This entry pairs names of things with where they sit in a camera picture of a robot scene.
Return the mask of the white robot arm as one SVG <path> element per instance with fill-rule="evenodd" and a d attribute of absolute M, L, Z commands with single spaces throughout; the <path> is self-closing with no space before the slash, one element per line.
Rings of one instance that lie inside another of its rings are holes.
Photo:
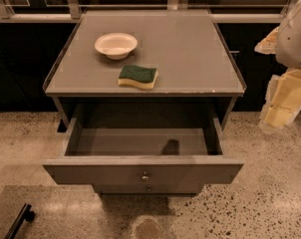
<path fill-rule="evenodd" d="M 301 112 L 301 0 L 254 51 L 274 55 L 287 68 L 283 75 L 272 76 L 267 87 L 259 125 L 271 132 L 292 124 Z"/>

